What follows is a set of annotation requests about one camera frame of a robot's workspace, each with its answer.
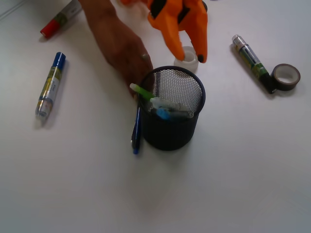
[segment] blue marker cap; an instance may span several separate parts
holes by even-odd
[[[66,56],[62,52],[58,52],[55,56],[52,67],[57,67],[62,71],[65,64],[65,60]]]

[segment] pen holder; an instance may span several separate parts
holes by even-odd
[[[193,73],[181,67],[159,67],[151,71],[140,86],[155,97],[161,97],[189,107],[193,118],[166,121],[151,114],[153,105],[139,95],[141,129],[143,137],[160,150],[176,150],[192,138],[199,114],[205,103],[205,90]]]

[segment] marker label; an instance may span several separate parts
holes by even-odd
[[[52,101],[52,104],[54,103],[60,82],[58,77],[61,77],[60,70],[58,68],[52,68],[42,89],[40,100],[49,98]]]
[[[258,57],[255,55],[253,50],[248,45],[244,46],[240,50],[240,55],[242,59],[245,61],[245,63],[252,70],[256,78],[259,79],[261,75],[268,73],[268,71],[265,69],[265,67],[261,63],[261,61],[258,59]]]

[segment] pen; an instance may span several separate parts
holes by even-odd
[[[40,32],[49,39],[61,27],[63,27],[68,20],[72,19],[76,14],[82,10],[82,6],[78,0],[72,0],[61,12],[59,12]]]
[[[136,154],[136,155],[138,154],[139,147],[140,147],[140,134],[141,134],[141,128],[140,128],[140,108],[137,107],[135,126],[134,126],[133,134],[132,134],[133,154]]]

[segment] blue pen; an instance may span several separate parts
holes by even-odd
[[[134,126],[133,134],[132,134],[133,154],[138,154],[138,152],[139,152],[140,134],[141,134],[141,129],[140,129],[140,108],[137,107],[136,121],[135,121],[135,126]]]

